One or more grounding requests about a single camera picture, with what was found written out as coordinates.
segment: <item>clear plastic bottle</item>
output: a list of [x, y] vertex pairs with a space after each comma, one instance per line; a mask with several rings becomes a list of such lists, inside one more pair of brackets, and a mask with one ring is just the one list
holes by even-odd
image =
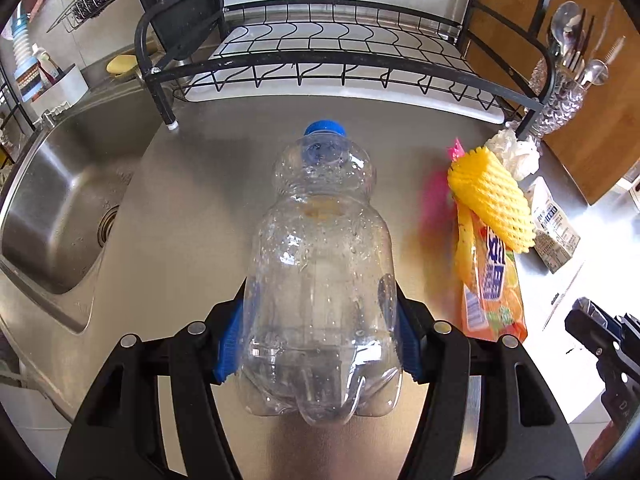
[[402, 368], [376, 171], [333, 121], [318, 121], [274, 165], [244, 292], [239, 389], [255, 415], [299, 411], [311, 425], [382, 416]]

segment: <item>stainless steel sink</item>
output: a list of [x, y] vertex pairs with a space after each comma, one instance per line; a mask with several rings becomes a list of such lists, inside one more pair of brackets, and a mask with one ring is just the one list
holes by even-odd
[[[52, 296], [72, 290], [96, 262], [160, 123], [148, 92], [123, 84], [73, 108], [32, 147], [7, 198], [1, 249], [14, 278], [32, 294], [40, 288], [49, 309], [64, 312]], [[72, 328], [83, 328], [89, 310], [66, 310]]]

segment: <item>wooden board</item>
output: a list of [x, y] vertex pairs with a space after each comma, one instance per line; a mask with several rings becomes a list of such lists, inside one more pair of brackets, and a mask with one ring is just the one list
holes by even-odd
[[[524, 29], [529, 27], [538, 0], [480, 0]], [[553, 12], [567, 0], [552, 0], [540, 31], [546, 44], [546, 30]], [[573, 121], [545, 137], [546, 143], [571, 174], [590, 204], [605, 194], [640, 158], [640, 34], [618, 0], [573, 0], [596, 15], [591, 45], [595, 45], [609, 4], [614, 13], [602, 47], [603, 58], [614, 40], [626, 36], [622, 53], [610, 68], [606, 85], [592, 87], [583, 109]], [[510, 63], [525, 79], [538, 59], [539, 52], [508, 28], [476, 10], [471, 22], [473, 31]], [[515, 88], [506, 74], [472, 44], [468, 62], [484, 78]]]

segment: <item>countertop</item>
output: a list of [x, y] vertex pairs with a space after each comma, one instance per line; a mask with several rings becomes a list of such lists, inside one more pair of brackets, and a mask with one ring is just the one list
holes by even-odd
[[[424, 189], [434, 173], [447, 169], [446, 148], [455, 137], [469, 149], [483, 144], [494, 125], [409, 105], [309, 96], [179, 104], [176, 115], [179, 128], [160, 127], [129, 184], [84, 332], [74, 335], [52, 322], [0, 274], [2, 329], [68, 416], [123, 334], [143, 340], [171, 336], [233, 297], [246, 274], [254, 226], [274, 202], [273, 161], [319, 118], [340, 121], [377, 167], [372, 205], [390, 229], [396, 279], [406, 296], [427, 304], [436, 319], [459, 322], [451, 261], [455, 218], [425, 229]], [[525, 347], [572, 420], [602, 382], [595, 358], [565, 334], [564, 316], [577, 296], [589, 296], [610, 314], [633, 312], [640, 217], [628, 194], [609, 193], [588, 207], [549, 152], [539, 174], [583, 239], [577, 257], [555, 275], [535, 253], [518, 258], [529, 329]], [[551, 299], [567, 288], [584, 258], [542, 332]], [[300, 470], [307, 479], [396, 478], [426, 391], [405, 375], [390, 415], [354, 417], [336, 430], [311, 430], [297, 415], [249, 415], [236, 398], [233, 378], [215, 387], [214, 396], [246, 479], [288, 478]], [[160, 396], [168, 460], [182, 470], [168, 381], [161, 381]]]

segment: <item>blue bottle cap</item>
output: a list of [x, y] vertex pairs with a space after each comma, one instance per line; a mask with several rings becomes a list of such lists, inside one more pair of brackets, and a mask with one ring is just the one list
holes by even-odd
[[306, 128], [305, 135], [311, 135], [316, 132], [333, 132], [334, 134], [338, 134], [343, 137], [347, 136], [347, 132], [340, 123], [330, 121], [329, 119], [323, 119], [321, 121], [311, 123]]

